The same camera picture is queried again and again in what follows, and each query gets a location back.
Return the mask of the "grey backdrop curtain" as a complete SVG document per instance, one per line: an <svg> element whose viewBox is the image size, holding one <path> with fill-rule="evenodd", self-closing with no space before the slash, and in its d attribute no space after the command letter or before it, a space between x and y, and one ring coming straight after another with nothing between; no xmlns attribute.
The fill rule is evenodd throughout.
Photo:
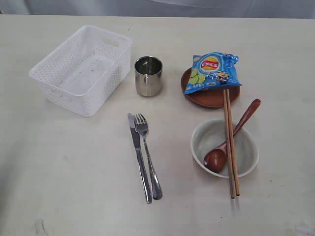
<svg viewBox="0 0 315 236"><path fill-rule="evenodd" d="M313 0L2 0L3 14L139 17L315 17Z"/></svg>

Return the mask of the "wooden chopstick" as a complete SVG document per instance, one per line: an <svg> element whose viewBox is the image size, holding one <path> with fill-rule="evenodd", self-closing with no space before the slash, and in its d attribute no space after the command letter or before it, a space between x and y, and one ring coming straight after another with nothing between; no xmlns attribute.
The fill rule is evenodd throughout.
<svg viewBox="0 0 315 236"><path fill-rule="evenodd" d="M232 154L232 165L233 165L233 173L234 173L234 180L235 180L235 190L236 190L236 195L240 196L240 183L239 183L239 178L238 178L238 168L237 168L234 135L233 135L232 113L231 113L229 89L226 90L226 99L227 99L228 124L229 124L230 146L231 146L231 154Z"/></svg>
<svg viewBox="0 0 315 236"><path fill-rule="evenodd" d="M231 147L230 147L230 132L229 132L229 119L227 110L227 97L226 90L223 91L223 107L224 107L224 119L225 119L225 135L226 135L226 153L228 162L228 174L229 174L229 185L230 185L230 196L232 199L236 197L234 175L232 167Z"/></svg>

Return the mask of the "blue chips bag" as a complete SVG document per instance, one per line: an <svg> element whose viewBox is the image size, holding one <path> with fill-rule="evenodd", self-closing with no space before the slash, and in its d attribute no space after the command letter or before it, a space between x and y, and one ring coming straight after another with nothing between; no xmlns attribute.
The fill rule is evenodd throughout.
<svg viewBox="0 0 315 236"><path fill-rule="evenodd" d="M194 55L184 94L241 86L235 68L238 61L238 56L221 52Z"/></svg>

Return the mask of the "brown wooden spoon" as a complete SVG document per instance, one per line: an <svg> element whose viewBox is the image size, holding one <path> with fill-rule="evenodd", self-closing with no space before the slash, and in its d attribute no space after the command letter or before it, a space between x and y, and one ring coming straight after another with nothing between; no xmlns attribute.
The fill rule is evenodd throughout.
<svg viewBox="0 0 315 236"><path fill-rule="evenodd" d="M250 119L250 117L254 114L257 108L260 106L261 100L255 99L247 108L240 121L236 125L233 130L233 135L235 136L237 132L244 126L244 124ZM226 154L226 141L221 145L217 146L210 152L208 152L203 160L203 165L211 170L212 172L219 173L223 170L225 164L227 162L227 154Z"/></svg>

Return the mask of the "steel table knife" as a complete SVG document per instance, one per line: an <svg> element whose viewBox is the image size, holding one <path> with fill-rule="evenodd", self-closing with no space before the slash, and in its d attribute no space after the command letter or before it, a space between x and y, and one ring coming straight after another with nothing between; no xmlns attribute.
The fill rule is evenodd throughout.
<svg viewBox="0 0 315 236"><path fill-rule="evenodd" d="M128 118L130 132L132 135L132 140L133 140L133 144L134 144L134 148L135 148L135 152L136 152L136 156L137 156L139 171L140 171L143 189L144 189L145 198L146 198L146 203L151 204L152 203L152 194L151 194L148 177L147 177L146 170L145 170L145 165L143 162L141 145L140 145L140 136L139 136L139 134L135 128L134 115L131 113L128 113L127 118Z"/></svg>

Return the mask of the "stainless steel cup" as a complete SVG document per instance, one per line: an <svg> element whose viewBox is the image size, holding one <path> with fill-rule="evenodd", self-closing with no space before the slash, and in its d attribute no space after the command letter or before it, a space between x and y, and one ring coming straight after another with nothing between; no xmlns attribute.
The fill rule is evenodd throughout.
<svg viewBox="0 0 315 236"><path fill-rule="evenodd" d="M143 56L135 62L135 87L139 95L153 97L161 92L162 69L162 62L153 56Z"/></svg>

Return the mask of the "white plastic woven basket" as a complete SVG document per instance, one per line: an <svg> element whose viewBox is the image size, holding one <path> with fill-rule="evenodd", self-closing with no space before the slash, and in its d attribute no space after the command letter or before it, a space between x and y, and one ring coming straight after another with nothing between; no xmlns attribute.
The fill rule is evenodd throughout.
<svg viewBox="0 0 315 236"><path fill-rule="evenodd" d="M85 25L36 64L29 76L50 102L91 117L129 73L131 46L129 37Z"/></svg>

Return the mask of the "brown round plate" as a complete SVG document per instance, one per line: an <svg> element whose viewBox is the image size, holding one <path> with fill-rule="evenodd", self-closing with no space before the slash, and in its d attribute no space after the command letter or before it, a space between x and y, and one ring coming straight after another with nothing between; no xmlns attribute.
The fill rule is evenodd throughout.
<svg viewBox="0 0 315 236"><path fill-rule="evenodd" d="M230 103L238 99L240 92L240 86L229 88ZM223 89L201 90L184 96L192 103L204 108L218 109L223 107Z"/></svg>

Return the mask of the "steel fork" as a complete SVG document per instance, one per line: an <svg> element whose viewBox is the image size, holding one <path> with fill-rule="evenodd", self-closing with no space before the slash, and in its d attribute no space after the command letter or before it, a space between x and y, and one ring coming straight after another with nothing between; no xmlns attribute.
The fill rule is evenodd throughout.
<svg viewBox="0 0 315 236"><path fill-rule="evenodd" d="M153 198L155 200L160 200L163 197L163 193L162 193L162 189L161 189L158 177L156 175L155 169L153 167L153 163L152 163L148 146L147 146L147 142L146 142L146 136L149 131L148 123L142 114L136 114L134 118L134 122L135 122L136 131L139 133L139 135L143 139L146 156L148 160Z"/></svg>

